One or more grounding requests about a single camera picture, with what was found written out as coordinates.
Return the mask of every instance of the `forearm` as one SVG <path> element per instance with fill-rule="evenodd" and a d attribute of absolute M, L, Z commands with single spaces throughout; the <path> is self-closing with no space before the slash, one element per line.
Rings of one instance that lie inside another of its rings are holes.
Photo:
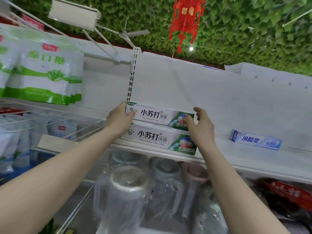
<path fill-rule="evenodd" d="M 199 150 L 231 234 L 289 234 L 215 145 Z"/>
<path fill-rule="evenodd" d="M 38 233 L 118 137 L 110 128 L 0 187 L 0 233 Z"/>

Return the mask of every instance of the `toothpaste box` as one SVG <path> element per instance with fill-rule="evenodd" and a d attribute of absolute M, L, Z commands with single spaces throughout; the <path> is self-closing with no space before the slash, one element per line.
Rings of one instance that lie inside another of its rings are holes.
<path fill-rule="evenodd" d="M 183 130 L 188 130 L 188 125 L 185 122 L 185 116 L 188 114 L 194 118 L 194 114 L 192 113 L 128 101 L 126 114 L 131 111 L 135 111 L 135 120 L 172 126 Z"/>
<path fill-rule="evenodd" d="M 121 139 L 190 155 L 194 155 L 197 148 L 188 131 L 136 120 L 133 120 L 130 129 L 121 136 Z"/>
<path fill-rule="evenodd" d="M 230 140 L 237 143 L 249 144 L 253 146 L 275 150 L 279 150 L 279 147 L 282 144 L 282 141 L 280 139 L 272 136 L 257 135 L 254 133 L 237 130 L 232 130 Z"/>

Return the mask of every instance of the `ceiling fan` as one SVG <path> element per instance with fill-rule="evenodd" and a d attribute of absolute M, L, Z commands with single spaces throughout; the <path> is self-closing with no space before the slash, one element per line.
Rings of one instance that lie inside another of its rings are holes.
<path fill-rule="evenodd" d="M 129 19 L 129 16 L 127 17 L 126 19 L 126 23 L 124 24 L 124 30 L 122 32 L 116 32 L 114 30 L 111 30 L 111 29 L 108 29 L 106 27 L 103 27 L 103 26 L 100 26 L 100 25 L 96 25 L 97 27 L 99 28 L 102 28 L 104 30 L 107 30 L 107 31 L 110 31 L 114 34 L 118 34 L 119 37 L 123 38 L 124 40 L 127 41 L 127 43 L 129 43 L 131 45 L 131 47 L 135 47 L 135 45 L 133 44 L 133 42 L 130 40 L 129 37 L 134 37 L 134 36 L 138 36 L 138 35 L 143 35 L 143 34 L 149 34 L 150 31 L 148 30 L 141 30 L 141 31 L 135 31 L 135 32 L 129 32 L 127 33 L 127 29 L 126 29 L 126 26 L 127 26 L 127 20 Z"/>

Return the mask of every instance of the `artificial ivy wall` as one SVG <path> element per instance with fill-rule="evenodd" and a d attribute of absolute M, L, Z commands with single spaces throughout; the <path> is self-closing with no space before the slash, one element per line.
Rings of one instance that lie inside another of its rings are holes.
<path fill-rule="evenodd" d="M 15 3 L 61 31 L 83 36 L 82 30 L 48 19 L 52 0 L 14 0 Z M 312 0 L 207 0 L 194 50 L 184 40 L 182 53 L 176 47 L 178 33 L 169 40 L 175 0 L 68 0 L 98 9 L 100 24 L 122 31 L 148 29 L 151 34 L 133 37 L 143 51 L 151 51 L 216 66 L 249 62 L 312 76 L 312 12 L 282 27 L 312 9 Z M 118 35 L 102 33 L 115 45 L 129 45 Z"/>

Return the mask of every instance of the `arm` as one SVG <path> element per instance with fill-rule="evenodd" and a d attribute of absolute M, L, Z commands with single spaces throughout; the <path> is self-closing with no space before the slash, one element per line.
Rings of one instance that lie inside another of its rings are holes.
<path fill-rule="evenodd" d="M 121 134 L 135 112 L 126 102 L 110 112 L 106 127 L 0 187 L 0 233 L 37 234 L 79 186 L 94 163 Z"/>
<path fill-rule="evenodd" d="M 214 126 L 204 109 L 194 108 L 198 124 L 187 116 L 192 140 L 203 156 L 231 234 L 290 234 L 218 150 Z"/>

